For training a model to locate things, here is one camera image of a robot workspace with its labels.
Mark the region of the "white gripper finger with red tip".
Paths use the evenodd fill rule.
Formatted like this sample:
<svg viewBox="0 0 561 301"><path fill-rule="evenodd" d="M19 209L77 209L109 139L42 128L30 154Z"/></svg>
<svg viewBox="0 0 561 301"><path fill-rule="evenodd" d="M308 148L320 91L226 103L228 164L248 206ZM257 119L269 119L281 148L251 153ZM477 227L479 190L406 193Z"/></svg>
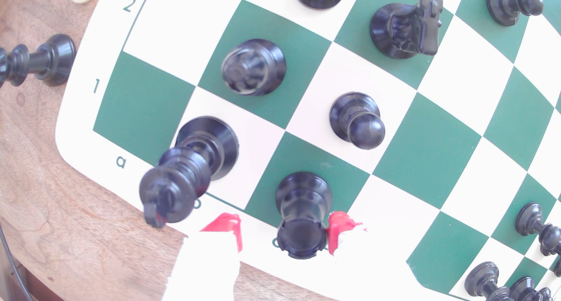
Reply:
<svg viewBox="0 0 561 301"><path fill-rule="evenodd" d="M341 300L432 299L407 263L394 259L390 241L376 238L374 226L334 211L329 214L327 236Z"/></svg>
<svg viewBox="0 0 561 301"><path fill-rule="evenodd" d="M224 212L183 240L162 300L234 300L241 251L241 218Z"/></svg>

